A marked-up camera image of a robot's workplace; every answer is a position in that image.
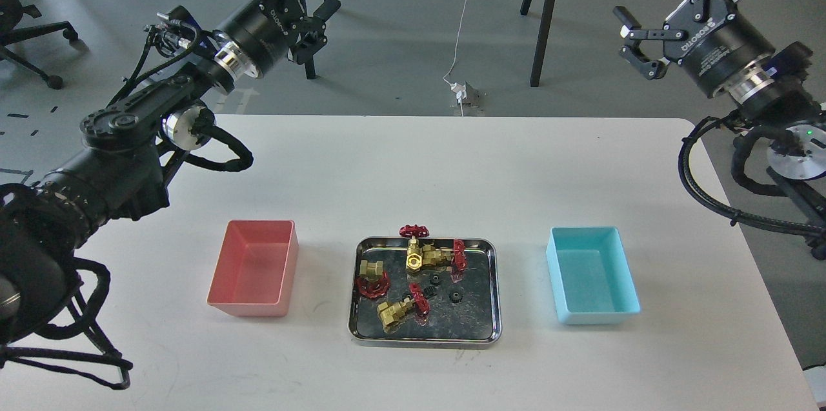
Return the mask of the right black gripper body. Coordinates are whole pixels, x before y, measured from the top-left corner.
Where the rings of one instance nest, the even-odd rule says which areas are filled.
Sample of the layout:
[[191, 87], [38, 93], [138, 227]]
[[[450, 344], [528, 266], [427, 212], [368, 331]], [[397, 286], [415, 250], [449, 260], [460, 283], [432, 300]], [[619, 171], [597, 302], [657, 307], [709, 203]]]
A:
[[761, 63], [775, 47], [740, 14], [732, 0], [706, 0], [710, 16], [696, 22], [690, 0], [684, 0], [665, 20], [669, 30], [679, 31], [681, 41], [666, 41], [665, 56], [681, 67], [706, 97], [714, 97], [723, 85], [752, 62]]

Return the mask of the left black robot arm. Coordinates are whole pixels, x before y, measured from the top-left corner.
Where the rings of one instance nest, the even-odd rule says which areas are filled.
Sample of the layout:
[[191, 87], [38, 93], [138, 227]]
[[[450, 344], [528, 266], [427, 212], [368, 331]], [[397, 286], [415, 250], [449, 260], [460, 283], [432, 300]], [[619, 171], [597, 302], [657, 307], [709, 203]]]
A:
[[289, 59], [315, 78], [339, 0], [251, 0], [214, 30], [186, 8], [148, 26], [136, 69], [106, 107], [79, 124], [83, 149], [32, 185], [2, 185], [2, 362], [72, 375], [47, 360], [114, 366], [130, 386], [132, 362], [97, 323], [111, 273], [75, 250], [104, 224], [168, 207], [168, 185], [183, 164], [238, 172], [252, 166], [242, 141], [216, 125], [201, 99], [229, 94], [239, 78], [260, 78]]

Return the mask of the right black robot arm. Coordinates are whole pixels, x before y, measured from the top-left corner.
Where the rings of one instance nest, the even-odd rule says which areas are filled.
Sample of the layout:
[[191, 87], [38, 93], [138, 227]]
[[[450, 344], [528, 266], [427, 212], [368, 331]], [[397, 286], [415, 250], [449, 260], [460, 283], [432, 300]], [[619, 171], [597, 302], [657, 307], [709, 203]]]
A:
[[[678, 173], [700, 205], [743, 224], [800, 236], [812, 256], [824, 259], [824, 196], [809, 182], [824, 176], [824, 109], [803, 87], [812, 56], [802, 43], [781, 52], [738, 11], [738, 0], [683, 0], [659, 29], [645, 29], [625, 7], [620, 55], [649, 81], [679, 65], [706, 97], [728, 94], [735, 109], [706, 117], [685, 138]], [[807, 217], [787, 222], [733, 208], [699, 186], [690, 169], [694, 144], [714, 128], [735, 134], [732, 179], [749, 192], [788, 197]]]

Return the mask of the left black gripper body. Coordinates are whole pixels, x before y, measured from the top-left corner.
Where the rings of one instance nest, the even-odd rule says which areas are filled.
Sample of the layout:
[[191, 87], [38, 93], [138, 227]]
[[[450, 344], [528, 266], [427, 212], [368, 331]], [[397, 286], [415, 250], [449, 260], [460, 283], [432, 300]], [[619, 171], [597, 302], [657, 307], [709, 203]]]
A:
[[232, 78], [261, 78], [281, 60], [293, 62], [299, 6], [298, 0], [251, 0], [236, 9], [215, 31], [216, 64]]

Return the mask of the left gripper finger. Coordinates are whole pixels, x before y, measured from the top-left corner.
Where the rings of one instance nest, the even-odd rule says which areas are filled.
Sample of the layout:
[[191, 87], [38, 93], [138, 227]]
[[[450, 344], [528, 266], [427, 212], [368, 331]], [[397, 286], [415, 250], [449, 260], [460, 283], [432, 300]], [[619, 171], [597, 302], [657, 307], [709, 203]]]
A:
[[307, 64], [327, 44], [327, 22], [340, 7], [339, 0], [325, 0], [312, 16], [303, 16], [297, 22], [299, 37], [292, 45], [292, 60], [295, 63]]

